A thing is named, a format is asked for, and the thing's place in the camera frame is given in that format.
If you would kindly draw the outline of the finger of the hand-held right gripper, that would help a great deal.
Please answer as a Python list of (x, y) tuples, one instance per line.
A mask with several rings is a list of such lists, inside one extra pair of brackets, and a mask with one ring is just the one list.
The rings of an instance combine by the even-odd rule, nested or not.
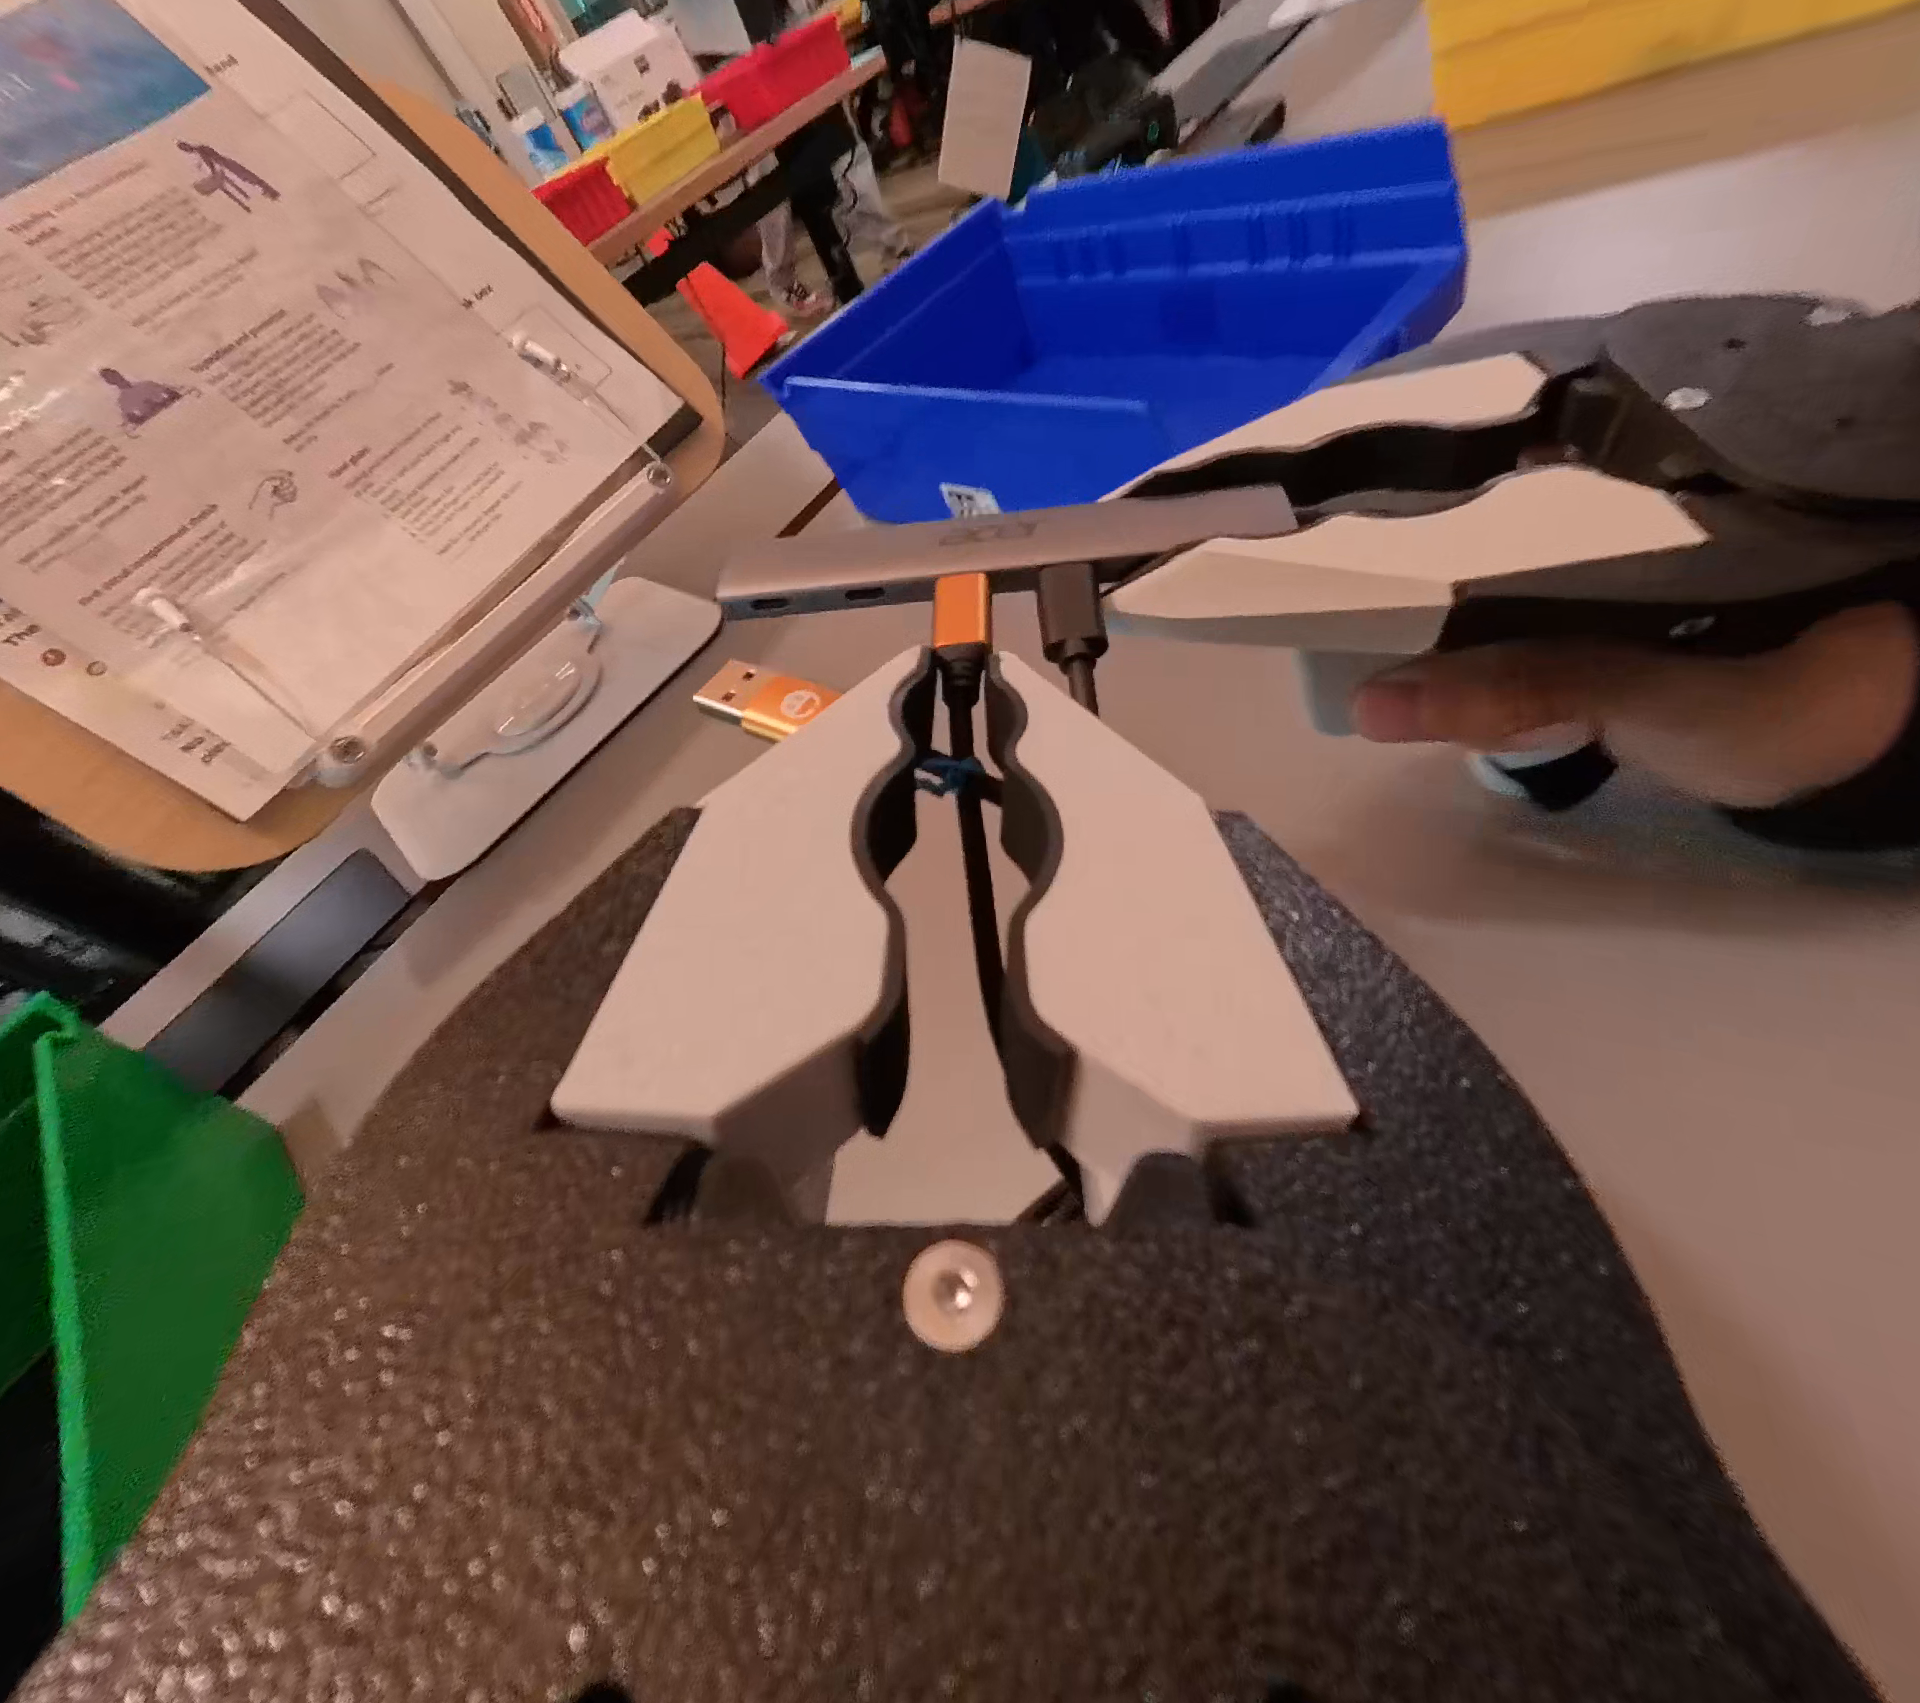
[(1287, 536), (1203, 543), (1116, 588), (1107, 618), (1113, 630), (1406, 659), (1437, 645), (1467, 584), (1706, 540), (1669, 495), (1548, 468), (1437, 514), (1338, 514)]
[(1122, 499), (1280, 490), (1292, 502), (1416, 492), (1452, 461), (1454, 434), (1498, 432), (1533, 414), (1551, 374), (1507, 351), (1320, 388), (1136, 481)]

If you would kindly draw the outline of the grey desk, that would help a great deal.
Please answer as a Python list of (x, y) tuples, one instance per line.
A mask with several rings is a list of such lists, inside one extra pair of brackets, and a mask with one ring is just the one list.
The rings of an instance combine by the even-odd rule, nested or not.
[[(1432, 103), (1427, 20), (1368, 0), (1247, 91), (1285, 133)], [(1483, 325), (1658, 296), (1915, 298), (1915, 11), (1470, 131), (1465, 307)], [(707, 592), (734, 543), (854, 528), (752, 385), (727, 457), (628, 564)], [(243, 1103), (302, 1179), (529, 933), (757, 748), (641, 710), (487, 859), (398, 921)], [(1445, 995), (1570, 1151), (1674, 1338), (1769, 1539), (1888, 1698), (1915, 1698), (1915, 880), (1798, 861), (1621, 780), (1558, 824), (1450, 757), (1313, 732), (1287, 661), (1116, 641), (1102, 705), (1200, 795), (1247, 811)], [(956, 830), (903, 869), (928, 1050), (901, 1125), (853, 1142), (827, 1218), (1011, 1219), (1048, 1183), (996, 1091), (964, 947)]]

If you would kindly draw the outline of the orange floor marker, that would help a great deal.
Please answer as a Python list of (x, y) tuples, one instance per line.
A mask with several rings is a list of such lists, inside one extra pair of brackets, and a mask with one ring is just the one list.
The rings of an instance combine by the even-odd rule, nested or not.
[(678, 281), (678, 296), (704, 320), (729, 374), (752, 378), (792, 342), (783, 319), (752, 298), (734, 278), (704, 263)]

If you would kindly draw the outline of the grey USB hub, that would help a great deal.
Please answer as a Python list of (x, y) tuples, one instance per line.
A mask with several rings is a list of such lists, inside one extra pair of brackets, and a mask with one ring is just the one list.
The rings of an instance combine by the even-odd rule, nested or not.
[(1295, 509), (1279, 486), (873, 525), (738, 546), (713, 598), (729, 620), (752, 620), (919, 604), (943, 577), (966, 575), (1028, 589), (1062, 564), (1091, 568), (1096, 579), (1111, 583), (1209, 540), (1273, 540), (1295, 528)]

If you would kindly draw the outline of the white cardboard box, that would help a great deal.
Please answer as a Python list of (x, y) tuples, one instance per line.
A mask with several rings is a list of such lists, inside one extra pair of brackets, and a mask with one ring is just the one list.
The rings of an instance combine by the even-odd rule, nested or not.
[(1013, 201), (1028, 119), (1030, 59), (957, 35), (941, 131), (938, 176), (974, 199)]

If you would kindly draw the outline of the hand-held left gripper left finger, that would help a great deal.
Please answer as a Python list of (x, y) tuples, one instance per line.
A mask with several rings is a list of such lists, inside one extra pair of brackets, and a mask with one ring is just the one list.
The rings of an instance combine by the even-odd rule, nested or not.
[(907, 1086), (907, 937), (931, 651), (903, 651), (698, 806), (549, 1110), (698, 1147), (724, 1183), (830, 1218), (834, 1160)]

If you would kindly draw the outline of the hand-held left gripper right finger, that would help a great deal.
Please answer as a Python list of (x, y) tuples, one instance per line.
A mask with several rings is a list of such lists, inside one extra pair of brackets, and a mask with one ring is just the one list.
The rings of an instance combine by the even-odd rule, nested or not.
[(1027, 880), (996, 1048), (1088, 1222), (1145, 1162), (1348, 1131), (1358, 1096), (1205, 800), (1019, 659), (981, 700)]

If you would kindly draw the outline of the person's right forearm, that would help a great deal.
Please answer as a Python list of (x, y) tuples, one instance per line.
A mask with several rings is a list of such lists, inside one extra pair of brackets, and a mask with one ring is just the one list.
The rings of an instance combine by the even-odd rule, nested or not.
[[(1621, 777), (1607, 748), (1585, 740), (1578, 748), (1533, 748), (1470, 757), (1475, 780), (1498, 796), (1509, 796), (1546, 815), (1593, 805)], [(1919, 849), (1919, 738), (1905, 732), (1864, 772), (1822, 787), (1787, 805), (1741, 806), (1689, 796), (1693, 810), (1790, 853), (1892, 854)]]

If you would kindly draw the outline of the person's right hand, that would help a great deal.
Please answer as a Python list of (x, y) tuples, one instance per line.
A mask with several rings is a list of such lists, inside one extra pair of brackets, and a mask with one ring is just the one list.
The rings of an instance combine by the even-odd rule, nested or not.
[(1888, 602), (1750, 659), (1617, 641), (1430, 655), (1358, 684), (1348, 715), (1381, 747), (1476, 757), (1578, 733), (1677, 795), (1764, 811), (1872, 772), (1915, 719), (1915, 694), (1915, 615)]

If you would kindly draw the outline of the red plastic bin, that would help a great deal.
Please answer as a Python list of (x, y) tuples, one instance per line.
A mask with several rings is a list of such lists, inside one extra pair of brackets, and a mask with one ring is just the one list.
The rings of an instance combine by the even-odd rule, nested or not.
[(749, 133), (834, 84), (850, 67), (840, 19), (819, 12), (704, 77), (698, 97), (710, 114)]
[(592, 248), (632, 214), (632, 199), (610, 174), (605, 157), (582, 157), (535, 186), (535, 199), (574, 238)]

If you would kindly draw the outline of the white printed box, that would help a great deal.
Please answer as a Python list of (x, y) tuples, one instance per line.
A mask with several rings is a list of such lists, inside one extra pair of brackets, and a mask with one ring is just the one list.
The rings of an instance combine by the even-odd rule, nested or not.
[(620, 11), (559, 51), (562, 69), (586, 84), (615, 131), (698, 91), (704, 70), (664, 16)]

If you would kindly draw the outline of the blue plastic bin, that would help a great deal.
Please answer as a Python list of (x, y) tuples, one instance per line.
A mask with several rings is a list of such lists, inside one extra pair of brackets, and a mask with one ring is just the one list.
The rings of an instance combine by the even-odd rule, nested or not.
[(1450, 130), (1381, 127), (981, 201), (762, 385), (877, 523), (1088, 505), (1462, 307)]

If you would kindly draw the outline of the green plastic bin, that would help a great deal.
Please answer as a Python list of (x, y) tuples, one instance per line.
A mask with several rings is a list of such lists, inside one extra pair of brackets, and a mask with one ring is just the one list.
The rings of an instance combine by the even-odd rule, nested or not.
[(2, 1024), (2, 1368), (54, 1365), (60, 1622), (150, 1518), (301, 1218), (278, 1128), (56, 995)]

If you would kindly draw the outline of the wooden document stand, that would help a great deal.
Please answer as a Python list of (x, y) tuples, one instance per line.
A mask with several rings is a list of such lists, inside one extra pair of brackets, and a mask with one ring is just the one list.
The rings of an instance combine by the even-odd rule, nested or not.
[(6, 790), (243, 869), (700, 484), (724, 403), (457, 121), (281, 0), (6, 0)]

